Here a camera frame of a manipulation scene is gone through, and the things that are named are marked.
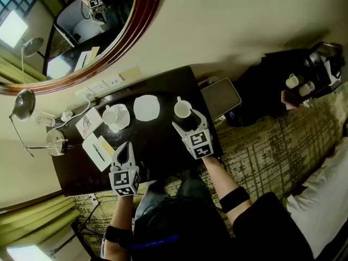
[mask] black armband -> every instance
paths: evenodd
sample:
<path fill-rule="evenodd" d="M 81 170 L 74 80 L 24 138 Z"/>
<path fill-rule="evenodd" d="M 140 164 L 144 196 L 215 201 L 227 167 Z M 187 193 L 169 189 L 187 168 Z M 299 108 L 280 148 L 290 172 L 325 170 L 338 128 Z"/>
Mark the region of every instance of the black armband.
<path fill-rule="evenodd" d="M 133 232 L 122 230 L 109 225 L 104 233 L 104 239 L 118 243 L 123 248 L 129 248 L 132 244 Z"/>
<path fill-rule="evenodd" d="M 250 199 L 249 194 L 243 187 L 238 187 L 235 190 L 232 190 L 228 195 L 224 196 L 220 200 L 222 210 L 227 214 L 230 210 L 241 205 L 243 202 Z"/>

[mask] mirror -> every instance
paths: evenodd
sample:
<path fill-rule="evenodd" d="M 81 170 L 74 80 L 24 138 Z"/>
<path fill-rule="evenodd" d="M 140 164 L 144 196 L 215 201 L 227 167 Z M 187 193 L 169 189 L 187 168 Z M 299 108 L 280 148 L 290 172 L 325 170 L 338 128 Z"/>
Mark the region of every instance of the mirror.
<path fill-rule="evenodd" d="M 43 94 L 103 70 L 140 37 L 158 1 L 0 0 L 0 94 Z"/>

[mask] person's left arm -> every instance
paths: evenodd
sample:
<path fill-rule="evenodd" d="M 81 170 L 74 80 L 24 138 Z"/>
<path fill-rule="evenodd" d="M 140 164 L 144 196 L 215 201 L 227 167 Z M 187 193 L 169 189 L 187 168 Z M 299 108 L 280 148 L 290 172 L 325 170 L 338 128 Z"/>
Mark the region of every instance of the person's left arm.
<path fill-rule="evenodd" d="M 119 197 L 110 225 L 121 230 L 132 231 L 132 210 L 133 195 Z M 104 258 L 110 261 L 131 259 L 127 249 L 121 247 L 119 243 L 108 240 L 105 240 Z"/>

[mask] pen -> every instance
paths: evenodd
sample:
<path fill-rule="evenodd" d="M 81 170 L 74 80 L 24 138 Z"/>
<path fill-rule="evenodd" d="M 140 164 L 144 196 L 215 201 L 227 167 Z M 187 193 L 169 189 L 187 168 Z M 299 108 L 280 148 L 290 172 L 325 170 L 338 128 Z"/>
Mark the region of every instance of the pen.
<path fill-rule="evenodd" d="M 100 154 L 100 152 L 98 151 L 96 145 L 92 144 L 93 145 L 93 148 L 94 150 L 98 153 L 98 155 L 101 157 L 101 159 L 103 160 L 103 162 L 105 162 L 104 158 L 102 157 L 102 155 Z"/>

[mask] yellow curtain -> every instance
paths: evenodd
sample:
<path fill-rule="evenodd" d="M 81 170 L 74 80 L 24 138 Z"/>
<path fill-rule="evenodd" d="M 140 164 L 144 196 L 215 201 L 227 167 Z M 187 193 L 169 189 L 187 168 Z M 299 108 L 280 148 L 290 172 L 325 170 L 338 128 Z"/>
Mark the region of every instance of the yellow curtain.
<path fill-rule="evenodd" d="M 71 209 L 74 206 L 73 198 L 61 195 L 0 215 L 0 258 L 3 258 L 7 247 L 38 245 L 72 223 L 80 215 L 78 210 Z"/>
<path fill-rule="evenodd" d="M 26 83 L 35 83 L 46 80 L 46 77 L 36 69 L 24 63 Z M 0 75 L 5 79 L 23 83 L 22 61 L 0 46 Z"/>

